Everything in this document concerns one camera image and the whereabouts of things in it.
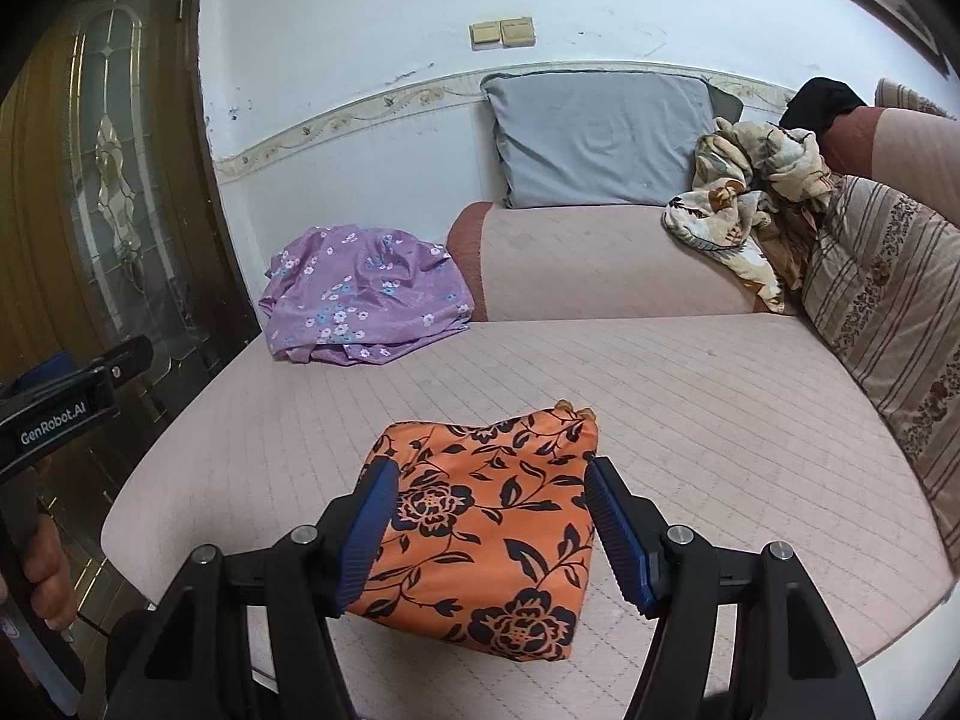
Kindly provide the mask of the person's left hand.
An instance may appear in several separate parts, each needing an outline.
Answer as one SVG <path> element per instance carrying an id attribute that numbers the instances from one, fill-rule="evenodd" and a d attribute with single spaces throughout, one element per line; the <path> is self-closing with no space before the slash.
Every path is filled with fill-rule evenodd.
<path id="1" fill-rule="evenodd" d="M 46 514 L 37 516 L 36 533 L 26 548 L 25 577 L 31 583 L 32 611 L 51 631 L 70 628 L 78 605 L 59 532 Z"/>

